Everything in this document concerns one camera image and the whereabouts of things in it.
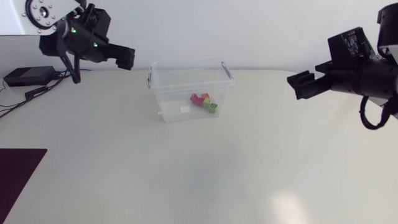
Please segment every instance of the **plastic storage container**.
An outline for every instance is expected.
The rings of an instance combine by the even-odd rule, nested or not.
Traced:
[[[226,92],[234,84],[228,67],[217,59],[154,62],[148,77],[148,88],[155,93],[166,122],[218,117]],[[190,99],[193,94],[201,97],[205,93],[217,105],[215,113]]]

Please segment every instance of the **black cable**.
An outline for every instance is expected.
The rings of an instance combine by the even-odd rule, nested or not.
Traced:
[[[33,100],[33,99],[35,99],[35,98],[37,98],[37,97],[39,97],[39,96],[41,96],[41,95],[43,95],[43,94],[45,94],[45,93],[48,93],[52,88],[56,87],[59,83],[61,83],[62,80],[66,79],[66,78],[68,78],[68,77],[70,76],[70,74],[67,75],[68,70],[67,70],[67,71],[64,71],[64,72],[61,72],[61,73],[63,73],[62,77],[60,77],[60,79],[58,79],[57,82],[55,82],[52,86],[49,86],[48,90],[46,90],[46,91],[44,91],[44,92],[42,92],[42,93],[40,93],[40,94],[38,94],[38,95],[36,95],[36,96],[33,96],[33,98],[31,98],[30,100]],[[14,104],[14,105],[3,106],[3,107],[11,107],[11,106],[14,106],[14,107],[13,107],[13,108],[8,108],[8,109],[4,109],[4,110],[0,110],[0,112],[7,111],[7,112],[5,112],[4,114],[0,115],[0,118],[3,118],[5,115],[11,113],[11,111],[13,111],[13,110],[15,110],[15,109],[17,109],[17,108],[23,106],[24,104],[26,104],[26,103],[29,102],[30,100],[25,100],[25,101],[23,101],[23,102],[20,102],[20,103]]]
[[[6,89],[6,86],[4,85],[4,80],[2,81],[2,89],[0,90],[0,93]]]
[[[365,115],[365,107],[366,107],[366,103],[368,102],[368,100],[369,100],[368,96],[364,96],[362,98],[361,110],[359,111],[359,113],[361,114],[361,121],[362,121],[363,125],[365,126],[365,128],[368,128],[369,130],[377,130],[377,129],[383,127],[387,123],[388,119],[390,118],[391,114],[389,113],[389,109],[388,109],[389,106],[386,105],[383,108],[383,112],[381,113],[380,123],[378,125],[373,125],[368,121],[368,119],[366,118],[366,115]]]

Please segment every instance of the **toy block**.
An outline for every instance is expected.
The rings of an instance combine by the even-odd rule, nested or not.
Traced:
[[[198,101],[199,97],[196,94],[192,94],[190,100],[192,101],[192,103],[196,104]]]
[[[210,104],[209,106],[209,112],[210,113],[215,113],[217,111],[218,105],[215,103]]]
[[[205,101],[204,98],[199,98],[199,99],[197,100],[196,105],[198,105],[198,106],[203,106],[203,102],[204,102],[204,101]]]
[[[203,102],[203,108],[204,109],[208,109],[210,105],[211,105],[210,99],[209,98],[205,98],[205,100]]]
[[[201,95],[202,98],[210,98],[210,95],[208,93],[204,93]]]

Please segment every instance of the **white table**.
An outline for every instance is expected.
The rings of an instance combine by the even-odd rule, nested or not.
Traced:
[[[368,131],[359,96],[297,101],[292,73],[233,73],[215,119],[163,122],[148,72],[121,70],[0,119],[1,147],[49,150],[6,224],[398,223],[395,119]]]

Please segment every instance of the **cable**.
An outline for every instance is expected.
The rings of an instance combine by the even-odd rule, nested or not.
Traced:
[[[65,71],[62,71],[62,72],[54,72],[54,73],[52,74],[52,75],[53,75],[53,80],[57,80],[57,81],[56,81],[53,85],[48,86],[48,90],[43,91],[42,93],[39,93],[38,95],[33,96],[33,98],[31,98],[31,99],[29,99],[29,100],[25,100],[25,101],[23,101],[23,102],[16,103],[16,104],[14,104],[14,105],[8,105],[8,106],[0,105],[1,107],[8,108],[8,109],[0,110],[0,113],[1,113],[1,112],[4,112],[4,111],[7,111],[7,112],[5,112],[4,114],[0,115],[0,118],[3,118],[5,115],[7,115],[7,114],[11,113],[11,111],[13,111],[13,110],[15,110],[15,109],[17,109],[17,108],[23,106],[23,105],[26,104],[27,102],[29,102],[29,101],[31,101],[31,100],[33,100],[33,99],[35,99],[35,98],[37,98],[37,97],[39,97],[39,96],[41,96],[41,95],[43,95],[43,94],[48,93],[50,90],[52,90],[54,87],[56,87],[59,83],[61,83],[64,79],[66,79],[66,78],[68,78],[68,77],[71,76],[71,73],[70,73],[70,72],[69,72],[69,74],[67,75],[68,72],[69,72],[69,70],[65,70]],[[3,85],[3,89],[0,90],[0,92],[3,91],[4,89],[6,89],[6,87],[4,86],[4,81],[2,82],[2,85]]]
[[[2,89],[0,90],[0,93],[6,89],[6,86],[4,85],[4,80],[2,81]]]
[[[20,103],[14,104],[14,105],[3,106],[3,107],[12,107],[12,106],[13,106],[13,108],[8,108],[8,109],[0,110],[0,113],[1,113],[1,112],[4,112],[4,111],[7,111],[7,112],[5,112],[4,114],[0,115],[0,119],[3,118],[3,117],[5,117],[5,115],[11,113],[11,111],[14,111],[15,109],[17,109],[17,108],[23,106],[23,105],[26,104],[27,102],[29,102],[29,101],[31,101],[31,100],[33,100],[33,99],[35,99],[35,98],[37,98],[37,97],[39,97],[39,96],[45,94],[45,93],[48,93],[51,89],[53,89],[53,88],[56,87],[59,83],[61,83],[62,80],[66,79],[66,78],[68,78],[68,77],[70,76],[70,74],[67,75],[68,71],[64,71],[64,72],[61,72],[61,73],[63,73],[62,77],[60,77],[60,79],[58,79],[57,82],[55,82],[53,85],[49,86],[48,90],[46,90],[46,91],[44,91],[44,92],[42,92],[42,93],[40,93],[40,94],[38,94],[38,95],[36,95],[36,96],[33,96],[33,98],[31,98],[31,99],[29,99],[29,100],[25,100],[25,101],[23,101],[23,102],[20,102]]]
[[[363,125],[365,126],[365,128],[368,128],[369,130],[377,130],[381,127],[383,127],[388,119],[390,118],[390,109],[389,109],[389,105],[386,104],[385,107],[383,108],[383,112],[381,113],[381,120],[380,123],[378,125],[373,125],[371,124],[368,119],[366,118],[365,115],[365,107],[366,107],[366,103],[368,102],[369,97],[368,96],[364,96],[362,98],[362,102],[361,102],[361,110],[359,111],[359,113],[361,114],[361,121],[363,123]]]

